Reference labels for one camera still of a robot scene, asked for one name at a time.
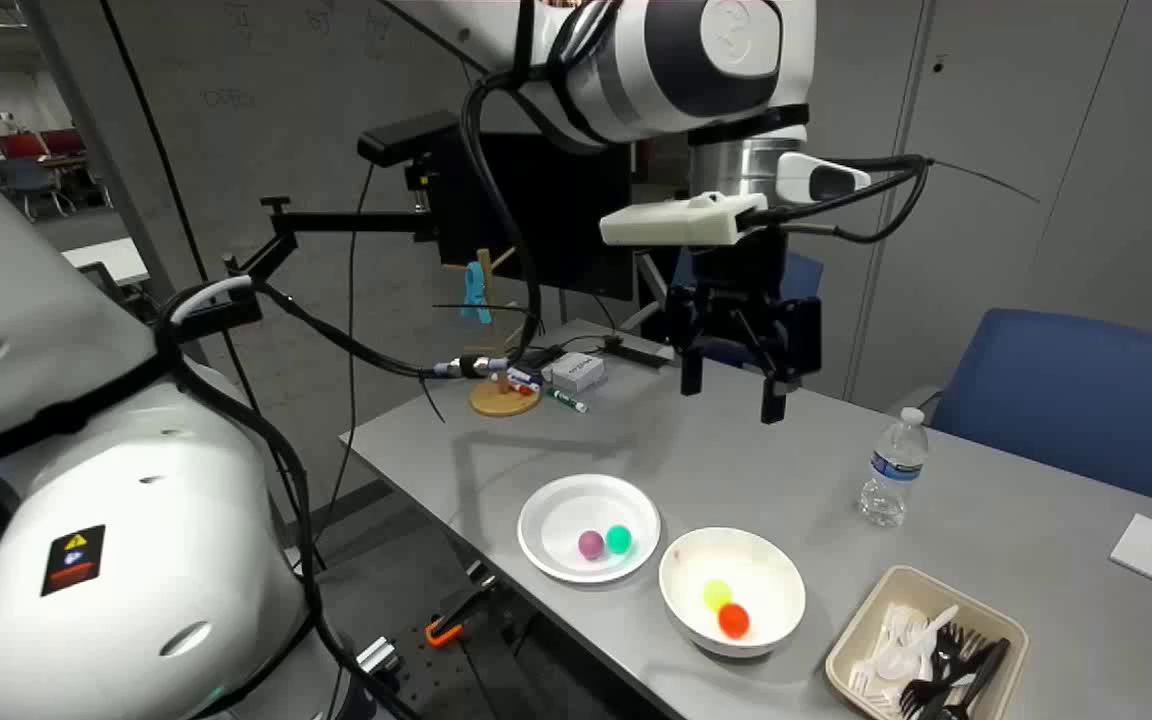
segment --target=plate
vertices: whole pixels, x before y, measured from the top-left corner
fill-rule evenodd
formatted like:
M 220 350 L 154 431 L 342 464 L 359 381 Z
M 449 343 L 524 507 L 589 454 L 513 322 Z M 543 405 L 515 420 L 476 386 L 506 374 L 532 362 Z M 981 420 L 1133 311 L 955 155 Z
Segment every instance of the plate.
M 579 535 L 607 535 L 610 530 L 629 530 L 629 553 L 601 553 L 589 559 L 579 553 Z M 529 497 L 515 525 L 524 556 L 562 586 L 610 586 L 641 566 L 659 546 L 654 506 L 621 477 L 561 477 Z
M 696 530 L 659 556 L 659 597 L 679 629 L 716 655 L 766 655 L 798 629 L 806 591 L 798 567 L 743 530 Z M 739 604 L 743 638 L 720 629 L 720 604 Z

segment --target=small tray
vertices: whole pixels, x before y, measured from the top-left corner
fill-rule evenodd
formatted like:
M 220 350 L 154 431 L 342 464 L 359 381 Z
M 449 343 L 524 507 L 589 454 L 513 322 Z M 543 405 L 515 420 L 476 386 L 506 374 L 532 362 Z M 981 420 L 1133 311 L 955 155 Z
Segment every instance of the small tray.
M 977 597 L 946 589 L 937 577 L 908 567 L 908 566 L 891 566 L 885 573 L 885 580 L 868 591 L 868 600 L 860 604 L 860 611 L 852 618 L 843 638 L 832 643 L 832 654 L 822 662 L 829 685 L 840 695 L 847 695 L 856 708 L 862 708 L 868 718 L 880 718 L 880 720 L 891 718 L 847 690 L 852 668 L 862 655 L 872 655 L 872 643 L 880 638 L 889 604 L 908 604 L 908 610 L 919 610 L 923 618 L 937 618 L 941 610 L 960 604 L 960 618 L 953 624 L 977 629 L 986 641 L 1001 641 L 1001 638 L 1011 641 L 1005 668 L 997 671 L 997 682 L 983 690 L 983 695 L 977 703 L 981 720 L 1001 720 L 1008 708 L 1008 695 L 1017 690 L 1025 654 L 1029 654 L 1029 633 L 1011 618 L 1005 618 L 1005 611 L 981 604 Z

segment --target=pink ball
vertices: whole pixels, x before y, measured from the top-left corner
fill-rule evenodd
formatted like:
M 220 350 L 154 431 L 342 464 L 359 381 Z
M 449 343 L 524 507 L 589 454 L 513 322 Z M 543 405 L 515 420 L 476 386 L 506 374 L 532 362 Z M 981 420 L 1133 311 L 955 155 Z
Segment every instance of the pink ball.
M 579 531 L 579 556 L 601 559 L 604 556 L 604 531 Z

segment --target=bottle cap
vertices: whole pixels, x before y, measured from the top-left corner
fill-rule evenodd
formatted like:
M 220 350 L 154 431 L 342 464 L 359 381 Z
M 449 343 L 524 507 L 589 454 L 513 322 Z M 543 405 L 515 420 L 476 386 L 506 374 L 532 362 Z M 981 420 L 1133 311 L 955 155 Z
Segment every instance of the bottle cap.
M 905 424 L 928 424 L 928 413 L 919 413 L 919 409 L 900 409 L 900 420 L 905 420 Z

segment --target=white robot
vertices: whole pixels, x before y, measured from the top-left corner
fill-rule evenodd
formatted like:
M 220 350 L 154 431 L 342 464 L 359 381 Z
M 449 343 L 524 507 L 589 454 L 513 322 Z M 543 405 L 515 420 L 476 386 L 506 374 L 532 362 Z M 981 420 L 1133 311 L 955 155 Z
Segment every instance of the white robot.
M 743 211 L 872 185 L 795 154 L 815 0 L 386 5 L 571 149 L 712 134 L 704 195 L 629 207 L 607 241 L 737 243 Z M 249 284 L 199 290 L 167 325 Z M 164 331 L 109 305 L 0 202 L 0 482 L 19 492 L 0 539 L 0 720 L 196 718 L 317 611 L 310 577 L 271 531 L 262 447 L 214 397 L 164 375 L 159 354 Z

